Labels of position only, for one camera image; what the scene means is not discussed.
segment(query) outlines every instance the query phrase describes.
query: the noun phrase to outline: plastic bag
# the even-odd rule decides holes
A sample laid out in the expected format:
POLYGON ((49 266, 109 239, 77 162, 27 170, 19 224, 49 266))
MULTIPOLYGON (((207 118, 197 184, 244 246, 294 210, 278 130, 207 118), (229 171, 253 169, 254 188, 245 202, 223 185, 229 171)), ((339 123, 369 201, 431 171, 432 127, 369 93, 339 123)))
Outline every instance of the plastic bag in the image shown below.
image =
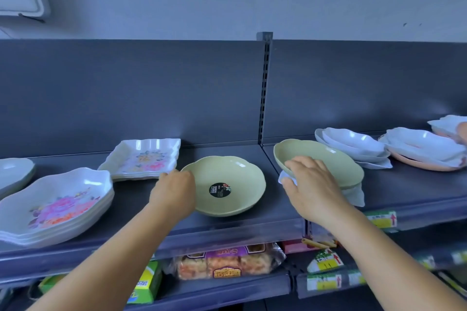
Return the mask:
POLYGON ((261 243, 175 257, 171 271, 182 280, 233 278, 271 273, 284 260, 277 243, 261 243))

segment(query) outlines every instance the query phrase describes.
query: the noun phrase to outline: price tag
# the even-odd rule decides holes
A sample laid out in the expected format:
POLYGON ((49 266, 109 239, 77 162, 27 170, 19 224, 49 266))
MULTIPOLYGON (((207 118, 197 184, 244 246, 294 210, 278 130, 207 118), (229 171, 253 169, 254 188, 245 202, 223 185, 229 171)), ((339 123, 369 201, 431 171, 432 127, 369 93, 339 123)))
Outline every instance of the price tag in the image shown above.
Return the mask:
POLYGON ((428 270, 436 269, 435 258, 433 256, 420 258, 418 262, 428 270))
POLYGON ((467 263, 467 251, 457 251, 453 252, 451 255, 454 264, 459 265, 467 263))
POLYGON ((357 269, 349 271, 348 275, 349 275, 350 286, 364 285, 367 283, 363 275, 361 275, 360 271, 357 269))
POLYGON ((308 276, 306 288, 313 290, 333 290, 342 287, 341 274, 324 274, 321 276, 308 276))
POLYGON ((380 229, 389 229, 397 226, 397 215, 395 211, 370 212, 365 215, 380 229))
POLYGON ((343 262, 337 255, 330 249, 325 249, 316 255, 307 267, 308 273, 323 272, 324 270, 335 269, 343 266, 343 262))

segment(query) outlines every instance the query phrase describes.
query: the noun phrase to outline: square floral tray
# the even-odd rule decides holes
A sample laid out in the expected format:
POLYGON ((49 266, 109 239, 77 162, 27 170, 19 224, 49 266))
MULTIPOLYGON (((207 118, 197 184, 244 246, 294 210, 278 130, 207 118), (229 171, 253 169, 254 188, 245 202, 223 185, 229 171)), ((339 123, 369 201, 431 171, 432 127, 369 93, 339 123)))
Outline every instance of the square floral tray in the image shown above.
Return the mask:
POLYGON ((110 172, 114 181, 158 178, 177 166, 180 139, 124 140, 98 170, 110 172))

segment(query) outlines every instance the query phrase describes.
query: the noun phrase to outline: left hand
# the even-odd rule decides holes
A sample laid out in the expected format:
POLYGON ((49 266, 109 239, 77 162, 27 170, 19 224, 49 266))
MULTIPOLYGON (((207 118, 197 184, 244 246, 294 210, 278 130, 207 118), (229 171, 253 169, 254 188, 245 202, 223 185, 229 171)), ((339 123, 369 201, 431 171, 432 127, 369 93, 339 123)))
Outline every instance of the left hand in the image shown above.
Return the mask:
POLYGON ((161 173, 151 190, 149 205, 162 206, 177 222, 193 213, 196 205, 195 177, 189 171, 161 173))

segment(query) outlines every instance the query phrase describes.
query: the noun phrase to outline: hand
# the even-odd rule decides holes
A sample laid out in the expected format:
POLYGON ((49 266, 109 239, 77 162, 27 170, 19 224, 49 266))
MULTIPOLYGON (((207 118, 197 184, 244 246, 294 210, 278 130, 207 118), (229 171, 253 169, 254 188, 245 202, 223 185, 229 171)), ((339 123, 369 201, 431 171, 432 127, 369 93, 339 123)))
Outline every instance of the hand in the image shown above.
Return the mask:
POLYGON ((336 214, 353 208, 321 160, 295 156, 285 165, 292 170, 297 185, 291 178, 283 178, 282 185, 296 211, 305 219, 326 227, 336 214))
POLYGON ((189 171, 172 170, 161 173, 159 181, 151 190, 149 205, 163 207, 171 217, 178 221, 185 219, 195 210, 195 177, 189 171))

